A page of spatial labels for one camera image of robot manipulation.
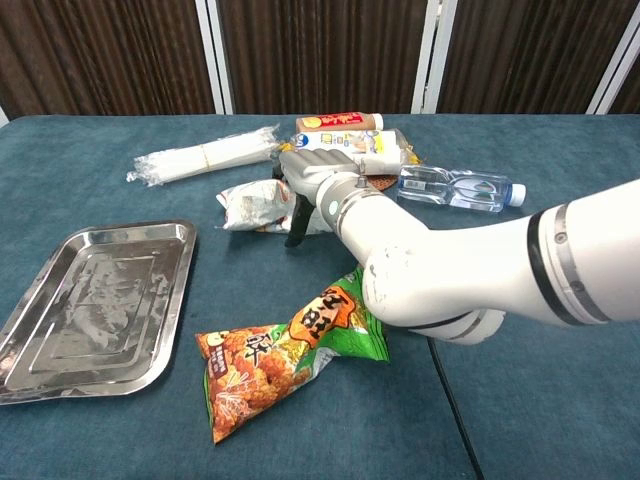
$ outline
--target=stainless steel tray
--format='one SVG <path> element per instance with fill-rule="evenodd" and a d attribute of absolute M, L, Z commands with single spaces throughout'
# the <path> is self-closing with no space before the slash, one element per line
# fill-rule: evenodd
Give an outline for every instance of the stainless steel tray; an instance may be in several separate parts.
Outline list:
<path fill-rule="evenodd" d="M 0 331 L 0 404 L 124 395 L 164 370 L 196 240 L 185 221 L 88 228 Z"/>

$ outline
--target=plastic bottle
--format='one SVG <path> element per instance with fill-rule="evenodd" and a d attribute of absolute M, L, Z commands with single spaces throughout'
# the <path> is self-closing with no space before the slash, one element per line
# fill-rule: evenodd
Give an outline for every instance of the plastic bottle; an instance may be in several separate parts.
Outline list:
<path fill-rule="evenodd" d="M 504 175 L 445 170 L 425 165 L 402 168 L 398 196 L 439 205 L 500 212 L 505 205 L 519 207 L 527 189 Z"/>
<path fill-rule="evenodd" d="M 383 128 L 384 122 L 379 113 L 346 112 L 296 119 L 296 133 L 322 130 L 382 130 Z"/>

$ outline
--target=plastic bag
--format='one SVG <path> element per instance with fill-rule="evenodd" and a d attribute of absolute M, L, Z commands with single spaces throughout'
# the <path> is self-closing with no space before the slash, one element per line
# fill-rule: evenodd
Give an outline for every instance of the plastic bag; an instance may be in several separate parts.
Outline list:
<path fill-rule="evenodd" d="M 271 152 L 280 146 L 274 136 L 277 128 L 277 125 L 264 127 L 193 147 L 137 157 L 135 170 L 127 173 L 127 182 L 139 179 L 152 187 L 200 173 L 269 160 Z"/>
<path fill-rule="evenodd" d="M 204 388 L 213 441 L 310 382 L 338 355 L 389 361 L 380 321 L 362 299 L 356 269 L 288 324 L 201 333 Z"/>
<path fill-rule="evenodd" d="M 225 230 L 258 230 L 288 233 L 296 205 L 296 193 L 280 180 L 258 180 L 220 192 L 216 198 L 225 208 Z M 309 220 L 307 234 L 330 232 L 315 209 Z"/>

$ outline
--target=snack bag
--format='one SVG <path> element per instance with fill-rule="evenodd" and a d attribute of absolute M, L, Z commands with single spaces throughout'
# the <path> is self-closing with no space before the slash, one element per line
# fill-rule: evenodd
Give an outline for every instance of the snack bag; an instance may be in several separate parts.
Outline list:
<path fill-rule="evenodd" d="M 213 441 L 305 383 L 336 355 L 389 361 L 380 321 L 362 300 L 362 269 L 346 275 L 288 324 L 196 335 Z"/>

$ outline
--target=blue tablecloth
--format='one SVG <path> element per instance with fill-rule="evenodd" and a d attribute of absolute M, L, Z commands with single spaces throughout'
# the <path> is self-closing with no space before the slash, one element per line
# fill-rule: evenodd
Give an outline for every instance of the blue tablecloth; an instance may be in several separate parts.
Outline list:
<path fill-rule="evenodd" d="M 404 204 L 433 228 L 517 218 L 640 175 L 637 116 L 385 122 L 433 164 L 499 171 L 528 186 L 524 206 L 500 215 Z M 137 155 L 275 123 L 293 133 L 291 116 L 53 116 L 0 129 L 0 318 L 76 230 L 184 218 L 199 235 L 165 373 L 127 397 L 0 408 L 0 478 L 473 476 L 425 339 L 399 331 L 388 333 L 391 364 L 335 359 L 211 444 L 194 333 L 287 321 L 355 260 L 332 234 L 286 250 L 283 236 L 216 228 L 224 216 L 216 193 L 268 178 L 268 163 L 156 188 L 124 177 Z M 487 477 L 637 477 L 640 326 L 560 330 L 508 316 L 484 344 L 439 346 Z"/>

